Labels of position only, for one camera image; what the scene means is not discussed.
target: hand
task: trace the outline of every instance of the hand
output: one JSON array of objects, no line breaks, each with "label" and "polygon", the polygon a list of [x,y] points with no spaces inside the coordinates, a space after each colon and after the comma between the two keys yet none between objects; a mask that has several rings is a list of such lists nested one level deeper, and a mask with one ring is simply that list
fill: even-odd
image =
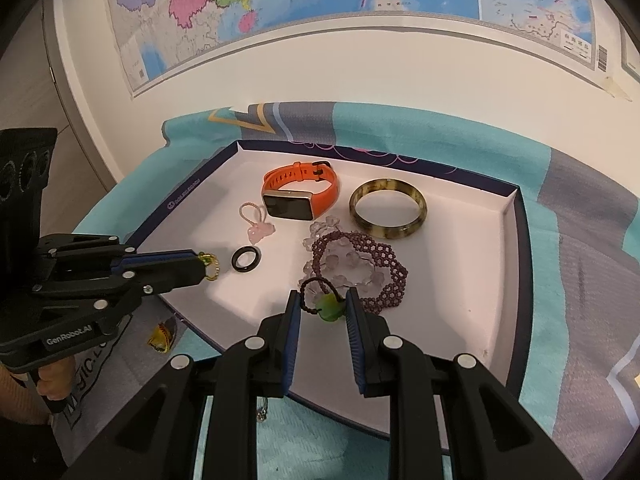
[{"label": "hand", "polygon": [[73,356],[43,366],[38,369],[40,380],[36,389],[49,400],[65,399],[71,393],[75,373],[76,360]]}]

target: camera lens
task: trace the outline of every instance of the camera lens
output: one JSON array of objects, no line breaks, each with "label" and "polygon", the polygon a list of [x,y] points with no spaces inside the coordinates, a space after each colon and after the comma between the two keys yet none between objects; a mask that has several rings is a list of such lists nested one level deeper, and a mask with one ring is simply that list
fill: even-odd
[{"label": "camera lens", "polygon": [[14,188],[15,166],[8,162],[0,171],[0,201],[6,200]]},{"label": "camera lens", "polygon": [[38,176],[44,176],[44,174],[49,169],[49,150],[42,153],[38,158],[38,163],[36,164],[36,171],[38,171]]},{"label": "camera lens", "polygon": [[25,191],[29,187],[29,183],[33,178],[33,173],[36,169],[36,154],[34,152],[28,153],[22,164],[20,165],[20,189]]}]

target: orange smartwatch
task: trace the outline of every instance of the orange smartwatch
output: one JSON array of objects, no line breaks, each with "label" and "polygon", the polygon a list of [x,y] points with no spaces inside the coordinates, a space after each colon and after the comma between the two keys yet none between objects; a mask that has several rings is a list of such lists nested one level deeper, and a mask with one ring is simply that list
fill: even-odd
[{"label": "orange smartwatch", "polygon": [[[320,193],[287,191],[280,188],[291,182],[326,180],[331,185]],[[315,220],[329,209],[338,198],[338,177],[331,165],[319,162],[294,162],[270,171],[264,176],[262,201],[274,218]]]}]

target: white tray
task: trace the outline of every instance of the white tray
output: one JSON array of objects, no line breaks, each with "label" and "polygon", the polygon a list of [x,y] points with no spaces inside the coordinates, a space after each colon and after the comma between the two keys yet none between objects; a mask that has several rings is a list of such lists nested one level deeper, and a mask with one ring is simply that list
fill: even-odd
[{"label": "white tray", "polygon": [[[311,256],[302,245],[309,236],[310,223],[305,221],[269,218],[276,232],[258,243],[262,251],[258,267],[241,274],[230,265],[232,253],[248,245],[249,225],[238,216],[239,206],[261,203],[265,173],[297,160],[318,158],[238,146],[235,155],[185,198],[173,200],[170,214],[138,248],[139,252],[192,248],[219,257],[217,281],[164,295],[218,348],[255,335],[264,317],[283,312],[289,291],[298,288],[303,277],[302,267]],[[409,171],[330,161],[340,177],[340,197],[327,214],[339,217],[343,230],[355,230],[348,201],[367,180],[404,180],[417,187],[428,203],[421,229],[389,241],[408,269],[401,305],[382,312],[391,332],[435,356],[452,358],[470,352],[504,383],[518,314],[516,192],[505,197]],[[287,188],[317,191],[324,186],[302,182]],[[378,192],[366,198],[361,213],[372,221],[406,221],[399,216],[410,215],[407,209],[398,212],[407,206],[403,199],[410,200],[398,193]],[[344,319],[329,323],[303,313],[291,391],[321,412],[388,434],[388,399],[364,399],[358,394]]]}]

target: wooden floor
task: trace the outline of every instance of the wooden floor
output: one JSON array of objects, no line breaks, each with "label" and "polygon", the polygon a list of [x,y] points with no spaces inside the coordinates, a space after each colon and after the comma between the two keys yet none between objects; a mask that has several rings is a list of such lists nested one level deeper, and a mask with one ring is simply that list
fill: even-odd
[{"label": "wooden floor", "polygon": [[49,185],[43,192],[41,234],[69,233],[106,189],[78,143],[60,104],[47,61],[42,3],[36,5],[0,59],[0,129],[58,130]]}]

